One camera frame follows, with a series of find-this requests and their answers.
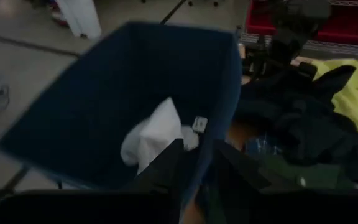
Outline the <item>dark green garment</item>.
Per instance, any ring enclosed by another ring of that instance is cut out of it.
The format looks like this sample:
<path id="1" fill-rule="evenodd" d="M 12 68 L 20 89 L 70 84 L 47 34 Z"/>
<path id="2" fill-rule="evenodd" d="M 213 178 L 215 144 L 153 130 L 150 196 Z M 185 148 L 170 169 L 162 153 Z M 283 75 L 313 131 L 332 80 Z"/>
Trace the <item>dark green garment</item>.
<path id="1" fill-rule="evenodd" d="M 251 155 L 260 173 L 294 188 L 316 190 L 350 190 L 355 184 L 341 163 L 317 163 L 310 166 L 292 164 L 278 154 Z"/>

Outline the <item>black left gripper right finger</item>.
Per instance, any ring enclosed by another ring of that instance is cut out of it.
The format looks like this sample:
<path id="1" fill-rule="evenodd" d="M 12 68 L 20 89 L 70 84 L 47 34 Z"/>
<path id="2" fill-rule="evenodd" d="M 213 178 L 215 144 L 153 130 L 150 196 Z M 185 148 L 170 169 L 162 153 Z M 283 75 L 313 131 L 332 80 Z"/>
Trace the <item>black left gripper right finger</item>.
<path id="1" fill-rule="evenodd" d="M 259 172 L 257 161 L 222 140 L 215 140 L 213 146 L 214 162 L 223 177 L 256 190 L 271 186 Z"/>

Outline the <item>navy white striped fabric bin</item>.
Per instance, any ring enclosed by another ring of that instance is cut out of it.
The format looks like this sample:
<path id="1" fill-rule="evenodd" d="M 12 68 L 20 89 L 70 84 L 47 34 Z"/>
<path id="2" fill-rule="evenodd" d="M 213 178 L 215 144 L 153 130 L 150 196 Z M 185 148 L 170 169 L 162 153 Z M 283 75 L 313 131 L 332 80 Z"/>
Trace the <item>navy white striped fabric bin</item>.
<path id="1" fill-rule="evenodd" d="M 125 135 L 171 98 L 185 125 L 206 118 L 201 145 L 180 162 L 185 198 L 206 175 L 241 91 L 234 34 L 130 21 L 71 64 L 9 128 L 0 152 L 75 185 L 117 190 L 137 172 Z"/>

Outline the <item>black garment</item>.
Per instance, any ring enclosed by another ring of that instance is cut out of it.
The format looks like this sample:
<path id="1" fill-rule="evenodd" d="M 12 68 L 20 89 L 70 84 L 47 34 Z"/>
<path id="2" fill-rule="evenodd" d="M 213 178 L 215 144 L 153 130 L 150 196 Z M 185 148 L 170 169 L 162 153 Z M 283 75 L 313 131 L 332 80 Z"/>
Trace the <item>black garment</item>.
<path id="1" fill-rule="evenodd" d="M 284 70 L 251 80 L 241 86 L 236 118 L 267 132 L 288 163 L 338 166 L 358 183 L 358 130 L 333 103 L 355 70 L 341 65 L 319 78 Z"/>

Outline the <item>blue patterned garment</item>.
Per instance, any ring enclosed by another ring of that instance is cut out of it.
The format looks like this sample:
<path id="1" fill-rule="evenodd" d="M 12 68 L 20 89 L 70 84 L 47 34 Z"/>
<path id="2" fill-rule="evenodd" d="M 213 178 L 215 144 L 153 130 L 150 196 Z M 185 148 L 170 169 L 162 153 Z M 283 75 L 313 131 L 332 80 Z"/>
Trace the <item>blue patterned garment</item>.
<path id="1" fill-rule="evenodd" d="M 277 139 L 266 134 L 248 139 L 244 143 L 243 149 L 250 156 L 277 155 L 282 153 Z"/>

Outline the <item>red plastic storage bin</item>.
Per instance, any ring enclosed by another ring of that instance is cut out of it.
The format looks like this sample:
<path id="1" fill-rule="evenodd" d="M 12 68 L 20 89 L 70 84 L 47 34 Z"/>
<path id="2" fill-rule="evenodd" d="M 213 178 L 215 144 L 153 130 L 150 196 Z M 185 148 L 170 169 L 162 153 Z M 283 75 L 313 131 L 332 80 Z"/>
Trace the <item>red plastic storage bin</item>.
<path id="1" fill-rule="evenodd" d="M 331 16 L 315 40 L 358 45 L 358 7 L 331 6 Z"/>
<path id="2" fill-rule="evenodd" d="M 272 23 L 272 3 L 268 0 L 251 0 L 245 22 L 248 34 L 273 35 L 275 27 Z"/>

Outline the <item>white floor object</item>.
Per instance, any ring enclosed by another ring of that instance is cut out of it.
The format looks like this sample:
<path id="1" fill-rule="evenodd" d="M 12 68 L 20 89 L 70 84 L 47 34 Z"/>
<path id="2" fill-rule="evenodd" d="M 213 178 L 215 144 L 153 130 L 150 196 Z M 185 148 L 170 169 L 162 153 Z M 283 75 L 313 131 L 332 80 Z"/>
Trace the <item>white floor object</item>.
<path id="1" fill-rule="evenodd" d="M 97 39 L 102 34 L 94 0 L 55 0 L 75 37 Z"/>

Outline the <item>white cloth garment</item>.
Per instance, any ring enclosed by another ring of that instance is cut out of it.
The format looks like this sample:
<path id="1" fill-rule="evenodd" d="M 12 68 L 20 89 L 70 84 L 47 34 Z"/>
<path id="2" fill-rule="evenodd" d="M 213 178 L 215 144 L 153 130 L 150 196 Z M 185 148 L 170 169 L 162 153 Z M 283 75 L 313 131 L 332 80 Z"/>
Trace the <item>white cloth garment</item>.
<path id="1" fill-rule="evenodd" d="M 183 141 L 186 151 L 200 144 L 199 135 L 192 127 L 181 123 L 174 102 L 168 97 L 126 134 L 121 144 L 121 159 L 127 166 L 137 166 L 140 174 L 177 139 Z"/>

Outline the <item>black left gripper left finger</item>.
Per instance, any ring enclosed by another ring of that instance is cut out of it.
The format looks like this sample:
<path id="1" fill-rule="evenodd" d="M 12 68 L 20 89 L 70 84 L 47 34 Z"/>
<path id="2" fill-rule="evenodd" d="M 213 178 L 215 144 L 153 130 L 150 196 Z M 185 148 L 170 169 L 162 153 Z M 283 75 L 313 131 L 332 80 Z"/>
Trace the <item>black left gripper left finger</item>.
<path id="1" fill-rule="evenodd" d="M 183 153 L 183 140 L 174 140 L 145 170 L 126 185 L 126 190 L 169 190 Z"/>

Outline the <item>small white garment tag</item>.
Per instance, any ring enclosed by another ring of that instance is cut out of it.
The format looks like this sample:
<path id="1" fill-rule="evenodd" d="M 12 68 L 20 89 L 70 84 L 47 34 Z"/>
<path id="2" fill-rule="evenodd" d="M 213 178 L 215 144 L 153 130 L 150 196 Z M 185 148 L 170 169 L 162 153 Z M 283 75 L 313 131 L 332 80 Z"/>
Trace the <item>small white garment tag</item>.
<path id="1" fill-rule="evenodd" d="M 197 133 L 204 133 L 206 126 L 208 124 L 208 119 L 205 117 L 197 116 L 193 122 L 192 129 Z"/>

